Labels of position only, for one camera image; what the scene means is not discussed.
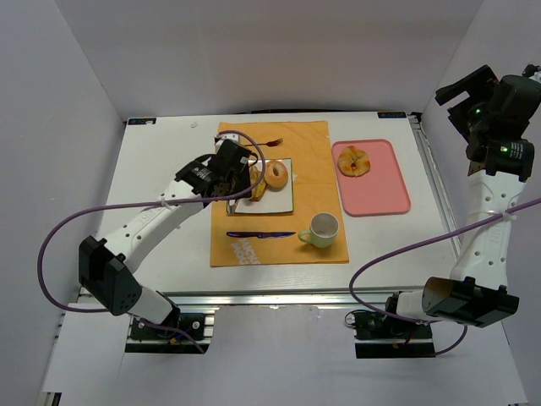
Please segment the seeded bread slice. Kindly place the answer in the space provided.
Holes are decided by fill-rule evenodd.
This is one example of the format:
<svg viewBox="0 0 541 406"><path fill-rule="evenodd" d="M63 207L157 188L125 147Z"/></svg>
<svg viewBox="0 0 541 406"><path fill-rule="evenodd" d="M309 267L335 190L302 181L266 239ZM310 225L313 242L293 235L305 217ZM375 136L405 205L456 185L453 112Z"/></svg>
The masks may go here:
<svg viewBox="0 0 541 406"><path fill-rule="evenodd" d="M263 179L251 190L251 196L249 200L260 201L262 197L264 196L266 189L267 189L267 183Z"/></svg>

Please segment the sugared ring donut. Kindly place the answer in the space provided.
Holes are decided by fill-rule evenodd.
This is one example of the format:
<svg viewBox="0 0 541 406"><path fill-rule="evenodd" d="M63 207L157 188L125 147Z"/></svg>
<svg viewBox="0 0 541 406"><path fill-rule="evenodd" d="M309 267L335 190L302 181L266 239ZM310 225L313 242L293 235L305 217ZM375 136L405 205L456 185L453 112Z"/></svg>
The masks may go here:
<svg viewBox="0 0 541 406"><path fill-rule="evenodd" d="M281 189L287 184L289 173L284 163L272 160L265 166L265 181L273 189Z"/></svg>

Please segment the striped croissant roll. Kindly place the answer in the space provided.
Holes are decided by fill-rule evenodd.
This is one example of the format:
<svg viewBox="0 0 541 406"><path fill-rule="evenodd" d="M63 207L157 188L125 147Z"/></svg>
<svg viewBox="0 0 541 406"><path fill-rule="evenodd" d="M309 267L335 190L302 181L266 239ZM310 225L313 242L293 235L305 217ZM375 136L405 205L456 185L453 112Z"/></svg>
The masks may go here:
<svg viewBox="0 0 541 406"><path fill-rule="evenodd" d="M251 185L256 185L258 182L258 179L260 178L261 171L255 166L251 166L249 168L249 179Z"/></svg>

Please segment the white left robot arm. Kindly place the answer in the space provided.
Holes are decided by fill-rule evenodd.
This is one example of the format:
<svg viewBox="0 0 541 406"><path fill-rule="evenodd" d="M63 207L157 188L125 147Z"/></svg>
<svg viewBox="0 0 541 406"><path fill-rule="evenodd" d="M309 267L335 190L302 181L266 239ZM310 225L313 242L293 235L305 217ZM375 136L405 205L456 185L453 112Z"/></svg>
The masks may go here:
<svg viewBox="0 0 541 406"><path fill-rule="evenodd" d="M118 230L79 246L79 283L112 315L129 314L155 329L178 326L179 308L165 295L141 285L134 274L145 257L173 230L212 201L248 195L248 147L239 131L220 132L216 151L188 163L151 205Z"/></svg>

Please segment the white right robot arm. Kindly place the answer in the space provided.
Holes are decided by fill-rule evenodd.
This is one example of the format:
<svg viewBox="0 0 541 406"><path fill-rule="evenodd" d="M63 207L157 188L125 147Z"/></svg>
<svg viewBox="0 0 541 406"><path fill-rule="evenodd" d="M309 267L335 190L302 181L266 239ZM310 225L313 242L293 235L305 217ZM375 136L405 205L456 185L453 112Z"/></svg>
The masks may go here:
<svg viewBox="0 0 541 406"><path fill-rule="evenodd" d="M540 106L540 67L497 78L484 65L439 88L439 105L462 93L449 107L449 120L467 142L469 211L460 255L447 278L431 277L424 288L388 298L386 311L416 321L455 321L486 327L514 315L519 298L507 292L507 249L513 216L532 174L533 143L523 135Z"/></svg>

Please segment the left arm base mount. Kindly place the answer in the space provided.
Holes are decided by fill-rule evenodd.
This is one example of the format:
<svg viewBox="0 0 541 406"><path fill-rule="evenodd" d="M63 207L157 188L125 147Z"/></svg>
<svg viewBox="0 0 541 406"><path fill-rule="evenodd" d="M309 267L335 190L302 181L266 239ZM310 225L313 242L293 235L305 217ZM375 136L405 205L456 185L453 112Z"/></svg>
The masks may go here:
<svg viewBox="0 0 541 406"><path fill-rule="evenodd" d="M210 346L216 308L183 307L173 328L180 332L160 330L134 318L128 328L124 351L127 354L202 354Z"/></svg>

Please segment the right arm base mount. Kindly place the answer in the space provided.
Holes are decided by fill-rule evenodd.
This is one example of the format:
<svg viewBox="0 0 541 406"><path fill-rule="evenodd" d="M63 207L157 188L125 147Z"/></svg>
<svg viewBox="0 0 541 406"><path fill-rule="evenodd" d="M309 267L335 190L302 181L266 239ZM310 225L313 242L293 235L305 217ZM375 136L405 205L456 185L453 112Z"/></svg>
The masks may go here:
<svg viewBox="0 0 541 406"><path fill-rule="evenodd" d="M435 357L430 326L354 310L344 321L354 330L357 359L428 359Z"/></svg>

